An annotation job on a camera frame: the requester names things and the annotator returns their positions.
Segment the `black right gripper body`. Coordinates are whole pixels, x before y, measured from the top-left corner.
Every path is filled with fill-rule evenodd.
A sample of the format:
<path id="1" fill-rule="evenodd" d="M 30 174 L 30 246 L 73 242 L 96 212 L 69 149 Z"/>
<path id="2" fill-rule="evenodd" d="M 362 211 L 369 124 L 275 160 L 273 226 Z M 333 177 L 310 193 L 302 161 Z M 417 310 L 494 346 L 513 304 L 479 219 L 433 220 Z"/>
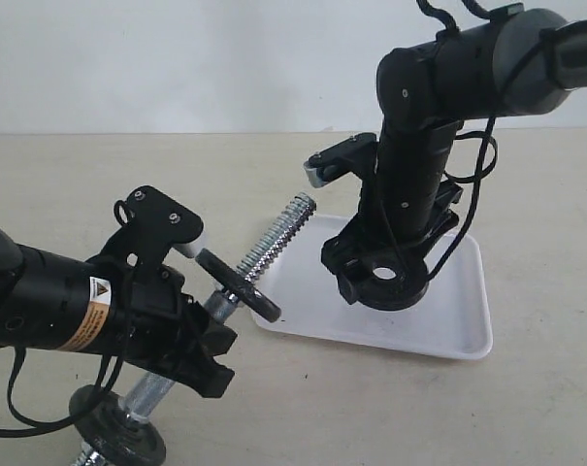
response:
<path id="1" fill-rule="evenodd" d="M 463 189 L 450 179 L 440 178 L 437 189 L 416 201 L 410 195 L 405 200 L 391 200 L 388 188 L 395 178 L 382 182 L 376 173 L 377 157 L 371 176 L 361 181 L 360 200 L 356 215 L 335 240 L 323 247 L 322 261 L 329 269 L 337 269 L 340 256 L 354 252 L 393 252 L 389 239 L 422 241 L 442 237 L 457 225 L 458 216 L 450 210 L 457 203 Z"/>

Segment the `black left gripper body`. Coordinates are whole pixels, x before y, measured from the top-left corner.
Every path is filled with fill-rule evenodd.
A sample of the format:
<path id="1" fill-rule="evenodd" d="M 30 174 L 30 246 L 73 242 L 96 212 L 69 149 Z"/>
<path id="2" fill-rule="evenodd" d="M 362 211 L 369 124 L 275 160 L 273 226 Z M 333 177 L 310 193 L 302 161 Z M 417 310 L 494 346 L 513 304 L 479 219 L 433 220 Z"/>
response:
<path id="1" fill-rule="evenodd" d="M 185 278 L 160 266 L 143 283 L 133 267 L 114 274 L 106 353 L 176 383 L 196 383 L 201 363 L 201 308 Z"/>

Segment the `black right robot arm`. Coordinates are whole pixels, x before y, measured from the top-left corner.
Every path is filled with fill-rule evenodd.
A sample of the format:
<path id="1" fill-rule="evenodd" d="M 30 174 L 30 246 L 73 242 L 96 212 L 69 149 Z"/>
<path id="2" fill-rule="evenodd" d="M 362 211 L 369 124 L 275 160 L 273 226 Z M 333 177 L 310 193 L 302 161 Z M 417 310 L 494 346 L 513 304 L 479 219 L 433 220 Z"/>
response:
<path id="1" fill-rule="evenodd" d="M 587 88 L 587 19 L 471 1 L 481 23 L 463 29 L 447 11 L 419 7 L 442 30 L 379 61 L 379 132 L 354 135 L 305 165 L 320 186 L 347 174 L 360 180 L 356 214 L 324 243 L 321 261 L 345 302 L 388 312 L 425 295 L 443 268 L 427 256 L 446 233 L 454 233 L 448 253 L 465 239 L 472 220 L 452 205 L 465 185 L 478 201 L 498 160 L 498 119 L 549 114 Z"/>

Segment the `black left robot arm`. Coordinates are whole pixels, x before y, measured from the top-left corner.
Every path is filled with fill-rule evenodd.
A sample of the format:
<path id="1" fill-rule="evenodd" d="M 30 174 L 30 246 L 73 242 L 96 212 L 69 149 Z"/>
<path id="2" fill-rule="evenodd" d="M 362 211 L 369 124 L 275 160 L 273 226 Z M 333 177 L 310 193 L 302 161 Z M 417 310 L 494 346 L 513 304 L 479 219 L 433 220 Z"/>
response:
<path id="1" fill-rule="evenodd" d="M 0 349 L 120 356 L 221 397 L 235 373 L 214 359 L 209 314 L 182 292 L 179 272 L 126 257 L 114 245 L 80 261 L 19 245 L 0 229 Z"/>

